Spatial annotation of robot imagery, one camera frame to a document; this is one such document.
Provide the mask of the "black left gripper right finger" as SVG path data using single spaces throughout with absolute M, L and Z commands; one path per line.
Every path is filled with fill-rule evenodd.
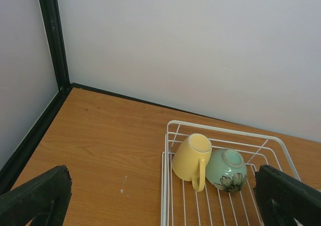
M 320 225 L 320 192 L 270 165 L 255 173 L 264 225 Z

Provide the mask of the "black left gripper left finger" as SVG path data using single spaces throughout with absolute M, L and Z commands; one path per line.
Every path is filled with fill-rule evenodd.
M 1 225 L 63 225 L 71 189 L 68 168 L 53 167 L 1 195 Z

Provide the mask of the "pale green ceramic bowl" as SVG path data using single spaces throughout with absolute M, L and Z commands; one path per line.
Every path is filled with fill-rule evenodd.
M 213 151 L 206 166 L 206 179 L 217 189 L 227 193 L 241 191 L 247 179 L 247 168 L 242 155 L 231 149 Z

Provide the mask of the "white wire dish rack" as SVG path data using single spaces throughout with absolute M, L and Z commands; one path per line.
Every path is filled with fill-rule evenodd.
M 217 182 L 206 182 L 196 192 L 191 182 L 178 178 L 172 169 L 174 155 L 185 138 L 200 133 L 213 151 L 233 150 L 244 159 L 247 174 L 227 173 Z M 299 178 L 297 169 L 278 137 L 172 120 L 165 133 L 162 154 L 161 225 L 263 225 L 257 206 L 255 173 L 262 165 Z

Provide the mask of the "yellow ceramic mug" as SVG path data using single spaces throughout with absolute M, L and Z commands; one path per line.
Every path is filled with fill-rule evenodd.
M 205 188 L 206 166 L 212 153 L 210 140 L 202 134 L 189 135 L 178 147 L 172 160 L 173 172 L 182 180 L 192 183 L 200 192 Z

